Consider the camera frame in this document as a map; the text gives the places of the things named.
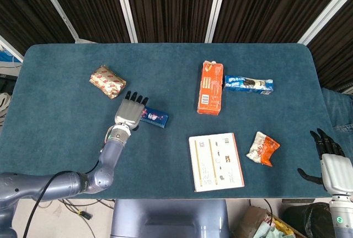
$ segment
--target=yellow object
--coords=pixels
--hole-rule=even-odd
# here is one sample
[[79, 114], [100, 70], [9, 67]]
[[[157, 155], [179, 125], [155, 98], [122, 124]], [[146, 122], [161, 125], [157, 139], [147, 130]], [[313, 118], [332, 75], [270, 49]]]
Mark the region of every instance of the yellow object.
[[294, 234], [294, 231], [292, 229], [288, 228], [285, 224], [279, 222], [276, 219], [273, 219], [273, 222], [276, 224], [276, 229], [283, 232], [285, 235]]

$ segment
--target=teal felt tablecloth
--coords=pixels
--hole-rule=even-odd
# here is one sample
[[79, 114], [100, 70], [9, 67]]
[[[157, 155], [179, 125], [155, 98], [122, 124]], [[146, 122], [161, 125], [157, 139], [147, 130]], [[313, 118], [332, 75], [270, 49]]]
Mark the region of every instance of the teal felt tablecloth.
[[[223, 91], [218, 116], [196, 113], [201, 65], [224, 74], [273, 79], [270, 95]], [[107, 65], [127, 80], [110, 100], [89, 82]], [[311, 53], [300, 44], [48, 44], [31, 47], [0, 136], [0, 172], [31, 175], [85, 172], [96, 162], [106, 130], [128, 90], [167, 112], [165, 129], [140, 123], [121, 154], [113, 186], [94, 198], [319, 197], [323, 188], [297, 168], [320, 175], [309, 130], [333, 130]], [[245, 155], [261, 131], [281, 144], [273, 167]], [[244, 188], [194, 192], [188, 138], [233, 132]]]

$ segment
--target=small blue box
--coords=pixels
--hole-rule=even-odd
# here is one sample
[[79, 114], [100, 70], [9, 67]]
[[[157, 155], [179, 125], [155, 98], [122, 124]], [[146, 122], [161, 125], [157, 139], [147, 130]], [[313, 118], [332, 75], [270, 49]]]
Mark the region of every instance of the small blue box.
[[272, 79], [256, 80], [246, 77], [226, 75], [224, 89], [268, 95], [274, 91], [274, 81]]
[[168, 117], [168, 114], [164, 112], [145, 107], [141, 116], [141, 121], [164, 128], [167, 124]]

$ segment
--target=orange cardboard box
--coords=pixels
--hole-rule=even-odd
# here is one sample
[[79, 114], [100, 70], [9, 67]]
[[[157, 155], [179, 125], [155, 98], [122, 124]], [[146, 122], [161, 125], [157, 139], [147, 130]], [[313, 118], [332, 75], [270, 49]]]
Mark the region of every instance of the orange cardboard box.
[[202, 68], [197, 113], [218, 115], [222, 102], [223, 65], [205, 61]]

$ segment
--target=gray robotic arm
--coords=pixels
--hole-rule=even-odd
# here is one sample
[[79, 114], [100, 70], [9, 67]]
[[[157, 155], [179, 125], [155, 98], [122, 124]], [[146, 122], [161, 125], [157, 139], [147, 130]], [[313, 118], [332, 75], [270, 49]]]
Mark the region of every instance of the gray robotic arm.
[[306, 180], [323, 185], [332, 195], [330, 212], [337, 238], [353, 237], [353, 166], [349, 158], [345, 157], [340, 145], [326, 135], [321, 129], [318, 134], [310, 131], [316, 142], [320, 158], [322, 177], [307, 175], [302, 169], [299, 174]]
[[136, 92], [131, 98], [130, 95], [131, 92], [128, 91], [115, 115], [115, 125], [107, 132], [97, 166], [92, 171], [88, 173], [63, 171], [55, 177], [0, 174], [0, 238], [17, 237], [12, 229], [12, 219], [21, 198], [49, 201], [74, 197], [81, 193], [94, 194], [111, 186], [120, 154], [131, 135], [131, 130], [138, 128], [148, 100], [148, 98], [142, 100], [142, 96], [136, 99]]

